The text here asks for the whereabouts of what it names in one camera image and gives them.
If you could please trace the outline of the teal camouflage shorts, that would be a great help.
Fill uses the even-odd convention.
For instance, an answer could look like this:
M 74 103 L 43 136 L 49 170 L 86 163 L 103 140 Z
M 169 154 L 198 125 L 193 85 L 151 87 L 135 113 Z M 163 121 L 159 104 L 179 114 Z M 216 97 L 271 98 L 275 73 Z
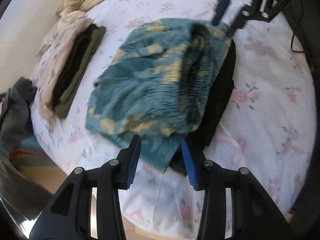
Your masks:
M 85 128 L 121 148 L 139 135 L 142 159 L 165 171 L 204 117 L 231 46 L 227 29 L 188 18 L 161 18 L 134 29 L 94 82 Z

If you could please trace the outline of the olive green garment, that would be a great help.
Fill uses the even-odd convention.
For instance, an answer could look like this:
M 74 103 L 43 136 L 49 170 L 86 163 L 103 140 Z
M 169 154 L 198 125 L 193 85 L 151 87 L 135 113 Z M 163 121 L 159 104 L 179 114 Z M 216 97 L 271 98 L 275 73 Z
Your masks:
M 105 35 L 105 31 L 106 28 L 104 26 L 97 26 L 97 29 L 93 31 L 91 42 L 84 54 L 84 57 L 82 58 L 80 70 L 75 76 L 76 82 L 73 83 L 73 90 L 71 92 L 65 91 L 61 97 L 62 102 L 59 105 L 53 107 L 54 113 L 59 119 L 65 119 L 67 117 L 76 92 L 80 86 L 81 80 L 86 72 L 87 66 L 91 61 L 92 56 L 95 54 L 97 48 L 99 47 L 103 36 Z

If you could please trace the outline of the black garment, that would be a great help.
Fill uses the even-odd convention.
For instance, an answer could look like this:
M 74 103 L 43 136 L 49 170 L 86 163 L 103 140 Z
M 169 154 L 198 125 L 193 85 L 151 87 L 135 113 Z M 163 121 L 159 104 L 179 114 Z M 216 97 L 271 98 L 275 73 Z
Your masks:
M 65 91 L 73 90 L 73 83 L 76 82 L 76 74 L 80 70 L 82 58 L 91 42 L 93 31 L 97 29 L 95 24 L 91 24 L 84 32 L 80 33 L 73 44 L 71 52 L 62 69 L 57 83 L 53 89 L 53 106 L 59 105 L 62 102 L 62 95 Z

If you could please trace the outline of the pink bear print garment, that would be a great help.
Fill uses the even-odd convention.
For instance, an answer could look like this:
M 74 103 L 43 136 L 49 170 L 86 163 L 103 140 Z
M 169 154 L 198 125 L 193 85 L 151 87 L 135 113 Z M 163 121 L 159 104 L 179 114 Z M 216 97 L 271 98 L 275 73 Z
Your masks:
M 67 62 L 76 37 L 92 23 L 92 19 L 83 17 L 62 27 L 56 32 L 51 46 L 44 52 L 37 76 L 39 115 L 43 120 L 54 117 L 53 89 Z

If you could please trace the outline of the black pants under shorts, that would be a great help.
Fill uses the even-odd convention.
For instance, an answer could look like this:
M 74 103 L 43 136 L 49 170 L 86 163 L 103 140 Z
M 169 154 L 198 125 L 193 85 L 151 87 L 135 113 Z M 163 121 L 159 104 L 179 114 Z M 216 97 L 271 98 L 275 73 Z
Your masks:
M 217 125 L 228 105 L 234 88 L 235 61 L 236 47 L 234 41 L 231 40 L 227 56 L 210 89 L 202 121 L 198 129 L 189 133 L 185 138 L 189 149 L 193 149 L 197 153 L 202 152 L 206 146 L 210 145 Z

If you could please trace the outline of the floral white bed sheet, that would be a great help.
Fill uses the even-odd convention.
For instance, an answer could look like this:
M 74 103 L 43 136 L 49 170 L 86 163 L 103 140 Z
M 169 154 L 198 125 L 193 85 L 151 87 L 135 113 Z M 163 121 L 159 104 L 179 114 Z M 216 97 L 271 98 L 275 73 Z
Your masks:
M 117 146 L 85 129 L 93 82 L 109 66 L 129 33 L 159 18 L 209 20 L 216 0 L 104 0 L 88 11 L 106 34 L 89 63 L 65 120 L 44 120 L 39 99 L 31 108 L 35 137 L 66 173 L 101 166 Z M 207 158 L 224 168 L 247 167 L 282 213 L 288 213 L 304 185 L 316 135 L 316 100 L 306 59 L 290 50 L 285 17 L 250 21 L 234 35 L 235 87 L 208 148 Z M 186 177 L 159 172 L 141 161 L 133 184 L 120 191 L 123 215 L 153 234 L 194 239 L 203 193 Z

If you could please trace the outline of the black plastic cover sheet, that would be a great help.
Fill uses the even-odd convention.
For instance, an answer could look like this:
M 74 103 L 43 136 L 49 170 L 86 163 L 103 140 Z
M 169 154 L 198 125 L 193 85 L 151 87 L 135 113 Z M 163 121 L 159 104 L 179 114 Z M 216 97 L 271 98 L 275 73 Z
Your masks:
M 8 148 L 15 148 L 33 134 L 30 106 L 37 88 L 31 80 L 20 78 L 4 96 L 1 110 L 1 140 Z

